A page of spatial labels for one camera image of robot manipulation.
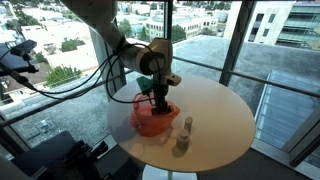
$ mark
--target railing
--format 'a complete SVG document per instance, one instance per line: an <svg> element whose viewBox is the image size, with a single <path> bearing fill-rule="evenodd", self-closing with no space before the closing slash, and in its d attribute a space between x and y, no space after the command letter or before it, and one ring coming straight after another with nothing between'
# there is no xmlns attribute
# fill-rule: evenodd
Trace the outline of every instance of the railing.
<svg viewBox="0 0 320 180"><path fill-rule="evenodd" d="M317 41L319 39L319 35L299 35L295 33L280 33L279 39L288 39L292 41Z"/></svg>

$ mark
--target building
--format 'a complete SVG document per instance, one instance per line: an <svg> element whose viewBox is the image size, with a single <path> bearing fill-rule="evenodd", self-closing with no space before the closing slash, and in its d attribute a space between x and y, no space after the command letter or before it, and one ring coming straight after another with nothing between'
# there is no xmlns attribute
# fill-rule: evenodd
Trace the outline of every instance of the building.
<svg viewBox="0 0 320 180"><path fill-rule="evenodd" d="M273 1L272 3L258 1L244 40L274 45L293 4L294 2L291 1ZM232 2L224 38L232 38L240 6L241 2Z"/></svg>
<svg viewBox="0 0 320 180"><path fill-rule="evenodd" d="M92 44L78 46L77 50L46 56L51 67L77 68L83 76L91 75L98 68L98 61Z"/></svg>
<svg viewBox="0 0 320 180"><path fill-rule="evenodd" d="M231 39L241 2L232 2L224 38ZM320 50L320 3L256 3L245 41Z"/></svg>
<svg viewBox="0 0 320 180"><path fill-rule="evenodd" d="M44 11L38 8L23 8L22 11L37 19L38 21L61 20L64 19L62 13L54 11Z"/></svg>
<svg viewBox="0 0 320 180"><path fill-rule="evenodd" d="M155 37L163 37L163 15L156 15L145 22L146 33L153 39ZM218 18L211 15L199 14L195 15L179 15L172 16L172 25L179 25L186 33L186 39L199 35L202 29L208 28L216 31Z"/></svg>
<svg viewBox="0 0 320 180"><path fill-rule="evenodd" d="M276 44L320 51L320 3L293 4Z"/></svg>

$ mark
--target tree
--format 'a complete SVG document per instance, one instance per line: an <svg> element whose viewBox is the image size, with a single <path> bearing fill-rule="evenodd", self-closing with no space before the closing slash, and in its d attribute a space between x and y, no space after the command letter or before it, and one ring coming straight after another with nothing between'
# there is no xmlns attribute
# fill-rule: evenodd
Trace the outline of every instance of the tree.
<svg viewBox="0 0 320 180"><path fill-rule="evenodd" d="M18 6L16 8L16 15L19 19L19 24L21 26L33 26L33 25L40 25L37 19L33 18L32 16L26 15L22 10L21 7Z"/></svg>
<svg viewBox="0 0 320 180"><path fill-rule="evenodd" d="M138 33L138 39L141 41L150 42L150 37L147 35L145 27L142 28L142 32Z"/></svg>
<svg viewBox="0 0 320 180"><path fill-rule="evenodd" d="M179 25L172 26L172 42L178 42L187 38L186 32Z"/></svg>
<svg viewBox="0 0 320 180"><path fill-rule="evenodd" d="M203 28L200 32L202 35L215 36L216 33L209 28Z"/></svg>
<svg viewBox="0 0 320 180"><path fill-rule="evenodd" d="M131 37L131 25L127 19L120 22L119 31L124 33L126 37Z"/></svg>
<svg viewBox="0 0 320 180"><path fill-rule="evenodd" d="M23 4L27 5L25 0L10 0L12 4Z"/></svg>
<svg viewBox="0 0 320 180"><path fill-rule="evenodd" d="M82 40L70 39L62 43L60 50L62 52L73 51L73 50L77 50L77 46L84 45L84 44L85 43Z"/></svg>
<svg viewBox="0 0 320 180"><path fill-rule="evenodd" d="M76 68L57 66L55 68L49 68L49 75L46 77L45 86L51 88L60 86L62 84L74 81L81 76L81 71Z"/></svg>
<svg viewBox="0 0 320 180"><path fill-rule="evenodd" d="M150 5L150 10L157 10L157 4L156 3L152 3Z"/></svg>
<svg viewBox="0 0 320 180"><path fill-rule="evenodd" d="M62 16L64 18L67 19L72 19L74 21L80 21L80 19L78 18L78 16L76 16L73 12L71 12L70 10L66 10L62 13Z"/></svg>
<svg viewBox="0 0 320 180"><path fill-rule="evenodd" d="M224 4L224 10L230 10L230 8L231 8L231 3L230 2L226 2Z"/></svg>
<svg viewBox="0 0 320 180"><path fill-rule="evenodd" d="M36 58L36 60L37 60L39 63L49 64L49 63L48 63L48 59L45 58L41 52L35 54L35 58Z"/></svg>
<svg viewBox="0 0 320 180"><path fill-rule="evenodd" d="M224 2L219 2L218 4L215 4L215 9L223 10L224 9Z"/></svg>

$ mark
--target clear bottle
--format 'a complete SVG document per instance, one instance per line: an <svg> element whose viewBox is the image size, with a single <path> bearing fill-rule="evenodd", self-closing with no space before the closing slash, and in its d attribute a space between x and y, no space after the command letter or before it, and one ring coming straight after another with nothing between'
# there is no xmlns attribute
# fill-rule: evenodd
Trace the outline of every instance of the clear bottle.
<svg viewBox="0 0 320 180"><path fill-rule="evenodd" d="M186 129L189 132L189 134L191 134L192 121L192 117L187 117L184 122L184 129Z"/></svg>
<svg viewBox="0 0 320 180"><path fill-rule="evenodd" d="M189 132L186 129L182 129L177 137L176 146L180 151L186 151L189 147Z"/></svg>

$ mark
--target white building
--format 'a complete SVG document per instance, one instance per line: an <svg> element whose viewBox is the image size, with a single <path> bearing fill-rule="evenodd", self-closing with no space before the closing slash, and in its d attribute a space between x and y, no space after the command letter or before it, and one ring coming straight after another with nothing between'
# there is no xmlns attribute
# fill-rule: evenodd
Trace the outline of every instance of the white building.
<svg viewBox="0 0 320 180"><path fill-rule="evenodd" d="M98 61L92 43L78 46L78 50L47 56L51 67L65 66L77 68L83 76L91 75L98 67Z"/></svg>
<svg viewBox="0 0 320 180"><path fill-rule="evenodd" d="M59 20L63 19L62 13L54 11L43 11L38 8L23 8L22 11L37 19L38 21Z"/></svg>
<svg viewBox="0 0 320 180"><path fill-rule="evenodd" d="M218 19L208 15L179 15L172 16L172 25L179 25L186 33L186 38L197 36L203 28L216 31ZM145 22L146 33L153 39L163 37L163 16L157 15Z"/></svg>
<svg viewBox="0 0 320 180"><path fill-rule="evenodd" d="M61 44L70 39L91 40L89 28L82 22L43 21L41 24L42 27L39 25L22 26L25 38L37 42L37 47L34 48L37 53L50 55L48 48L52 46L56 47L56 52L59 52Z"/></svg>
<svg viewBox="0 0 320 180"><path fill-rule="evenodd" d="M150 5L149 4L132 4L132 13L149 14Z"/></svg>
<svg viewBox="0 0 320 180"><path fill-rule="evenodd" d="M274 45L294 3L295 1L258 1L244 40ZM241 2L232 2L224 38L232 38L240 6Z"/></svg>

